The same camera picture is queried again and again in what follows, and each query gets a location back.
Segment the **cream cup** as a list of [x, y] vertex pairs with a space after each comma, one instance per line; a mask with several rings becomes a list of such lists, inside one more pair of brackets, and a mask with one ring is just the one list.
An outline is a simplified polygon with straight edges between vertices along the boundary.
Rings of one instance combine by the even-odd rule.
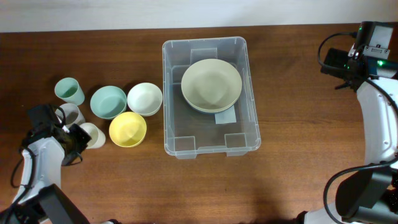
[[97, 126], [93, 123], [83, 123], [80, 127], [91, 137], [91, 140], [87, 144], [88, 149], [97, 149], [104, 146], [106, 136]]

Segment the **grey cup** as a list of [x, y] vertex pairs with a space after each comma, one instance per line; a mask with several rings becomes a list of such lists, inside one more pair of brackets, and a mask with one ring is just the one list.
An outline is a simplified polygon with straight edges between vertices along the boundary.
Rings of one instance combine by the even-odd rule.
[[66, 115], [66, 127], [69, 128], [73, 124], [81, 125], [85, 123], [85, 118], [77, 105], [73, 103], [65, 103], [60, 106]]

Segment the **green small bowl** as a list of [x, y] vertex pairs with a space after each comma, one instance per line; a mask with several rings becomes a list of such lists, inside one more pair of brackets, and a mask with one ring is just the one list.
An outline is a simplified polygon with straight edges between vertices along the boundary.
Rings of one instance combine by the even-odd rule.
[[113, 119], [126, 111], [127, 96], [119, 87], [104, 86], [91, 97], [90, 108], [101, 119]]

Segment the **green cup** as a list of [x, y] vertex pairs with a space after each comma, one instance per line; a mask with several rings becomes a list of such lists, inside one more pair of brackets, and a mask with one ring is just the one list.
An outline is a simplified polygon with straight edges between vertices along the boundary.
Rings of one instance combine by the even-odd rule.
[[81, 105], [85, 100], [85, 95], [80, 84], [74, 78], [63, 78], [55, 85], [55, 94], [61, 100], [74, 105]]

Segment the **yellow small bowl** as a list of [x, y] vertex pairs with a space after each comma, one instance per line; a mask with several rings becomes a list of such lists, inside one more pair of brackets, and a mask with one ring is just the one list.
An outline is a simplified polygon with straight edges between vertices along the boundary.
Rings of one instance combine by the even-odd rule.
[[115, 117], [109, 125], [109, 136], [120, 147], [136, 147], [145, 138], [145, 119], [134, 112], [124, 112]]

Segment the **white small bowl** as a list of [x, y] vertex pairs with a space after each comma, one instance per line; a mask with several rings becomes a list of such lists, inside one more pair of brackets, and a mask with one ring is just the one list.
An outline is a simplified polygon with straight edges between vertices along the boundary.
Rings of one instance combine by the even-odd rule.
[[132, 87], [127, 94], [127, 105], [141, 116], [152, 116], [162, 106], [162, 90], [153, 83], [139, 83]]

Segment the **beige bowl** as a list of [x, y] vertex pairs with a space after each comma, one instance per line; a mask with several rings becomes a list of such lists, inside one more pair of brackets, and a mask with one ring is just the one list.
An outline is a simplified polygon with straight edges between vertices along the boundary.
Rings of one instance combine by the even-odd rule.
[[232, 107], [239, 99], [239, 96], [223, 95], [222, 97], [216, 97], [210, 101], [199, 97], [199, 103], [195, 104], [193, 100], [195, 98], [187, 97], [183, 95], [184, 100], [195, 110], [202, 113], [219, 113]]
[[204, 59], [187, 68], [181, 81], [182, 94], [210, 101], [223, 95], [240, 96], [243, 88], [242, 78], [235, 67], [219, 59]]

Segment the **blue bowl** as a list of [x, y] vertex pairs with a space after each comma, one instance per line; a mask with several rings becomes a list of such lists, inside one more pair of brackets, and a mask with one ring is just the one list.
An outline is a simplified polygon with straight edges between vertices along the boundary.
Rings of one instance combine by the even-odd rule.
[[232, 109], [232, 108], [234, 108], [234, 104], [233, 105], [231, 105], [231, 106], [229, 106], [229, 107], [227, 107], [227, 108], [222, 108], [222, 109], [217, 109], [217, 110], [206, 110], [206, 109], [201, 109], [201, 108], [199, 108], [199, 107], [197, 107], [197, 106], [195, 106], [195, 105], [192, 105], [192, 104], [190, 104], [190, 103], [188, 103], [188, 105], [191, 107], [191, 108], [193, 108], [195, 111], [198, 111], [198, 112], [200, 112], [200, 113], [205, 113], [205, 114], [217, 114], [217, 113], [222, 113], [222, 112], [224, 112], [224, 111], [227, 111], [227, 110], [229, 110], [229, 109]]

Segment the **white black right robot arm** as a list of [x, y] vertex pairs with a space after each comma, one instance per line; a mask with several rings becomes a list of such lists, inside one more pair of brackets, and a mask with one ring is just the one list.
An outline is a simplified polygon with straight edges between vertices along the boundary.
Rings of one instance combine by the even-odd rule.
[[355, 90], [366, 141], [363, 166], [332, 176], [322, 209], [295, 223], [397, 223], [397, 64], [365, 52], [330, 49], [322, 72]]

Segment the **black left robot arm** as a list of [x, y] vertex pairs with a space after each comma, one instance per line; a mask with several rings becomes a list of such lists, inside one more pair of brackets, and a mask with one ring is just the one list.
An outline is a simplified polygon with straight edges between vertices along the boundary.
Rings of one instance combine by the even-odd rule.
[[59, 106], [31, 108], [32, 123], [19, 146], [23, 164], [21, 182], [11, 205], [1, 212], [1, 223], [88, 223], [88, 219], [61, 190], [61, 168], [73, 166], [91, 140], [79, 125], [66, 124]]

